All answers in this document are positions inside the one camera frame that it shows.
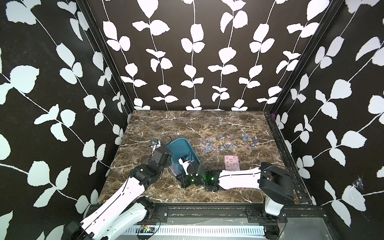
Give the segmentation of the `teal plastic storage box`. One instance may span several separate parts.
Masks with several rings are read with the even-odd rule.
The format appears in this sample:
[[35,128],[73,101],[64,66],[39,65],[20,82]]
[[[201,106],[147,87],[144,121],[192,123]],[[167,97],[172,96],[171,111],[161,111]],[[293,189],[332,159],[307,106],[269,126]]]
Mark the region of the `teal plastic storage box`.
[[196,163],[197,165],[201,164],[194,149],[190,145],[189,141],[185,138],[178,138],[173,140],[168,145],[166,145],[166,148],[172,152],[172,164],[179,164],[178,160],[184,155],[191,157],[192,163]]

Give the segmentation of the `pink sticker sheet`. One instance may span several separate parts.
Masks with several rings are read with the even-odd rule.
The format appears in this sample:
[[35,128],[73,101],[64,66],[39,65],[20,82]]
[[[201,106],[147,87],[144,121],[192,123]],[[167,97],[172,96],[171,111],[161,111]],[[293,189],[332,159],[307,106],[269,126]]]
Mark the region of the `pink sticker sheet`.
[[225,156],[225,169],[226,171],[239,171],[240,162],[238,156]]

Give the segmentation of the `blue holographic sticker sheet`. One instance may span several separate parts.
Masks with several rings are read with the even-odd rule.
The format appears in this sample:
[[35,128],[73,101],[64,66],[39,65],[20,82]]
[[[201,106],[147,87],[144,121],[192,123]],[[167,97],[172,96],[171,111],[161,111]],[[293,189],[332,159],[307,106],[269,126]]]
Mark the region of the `blue holographic sticker sheet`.
[[177,178],[178,176],[182,175],[184,173],[184,169],[181,165],[179,164],[172,164],[170,167],[169,167],[170,171],[172,172],[172,174],[174,175],[175,178]]

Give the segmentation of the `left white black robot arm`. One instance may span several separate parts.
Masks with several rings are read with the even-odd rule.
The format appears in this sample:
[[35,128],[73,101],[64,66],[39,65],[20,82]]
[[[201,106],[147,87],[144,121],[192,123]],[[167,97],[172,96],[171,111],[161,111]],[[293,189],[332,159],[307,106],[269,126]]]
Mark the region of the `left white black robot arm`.
[[64,230],[64,240],[115,240],[124,231],[154,211],[153,203],[140,197],[171,166],[172,152],[157,148],[136,166],[123,185],[97,210],[81,222],[73,221]]

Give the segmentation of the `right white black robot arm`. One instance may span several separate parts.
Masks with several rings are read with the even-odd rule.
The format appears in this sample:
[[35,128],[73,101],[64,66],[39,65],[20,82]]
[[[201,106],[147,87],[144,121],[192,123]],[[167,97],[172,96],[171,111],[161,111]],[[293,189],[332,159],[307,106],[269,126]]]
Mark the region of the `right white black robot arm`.
[[266,194],[261,214],[278,217],[284,206],[294,203],[294,179],[283,169],[262,162],[260,167],[244,171],[206,170],[195,161],[172,165],[182,188],[202,186],[208,192],[231,189],[256,189]]

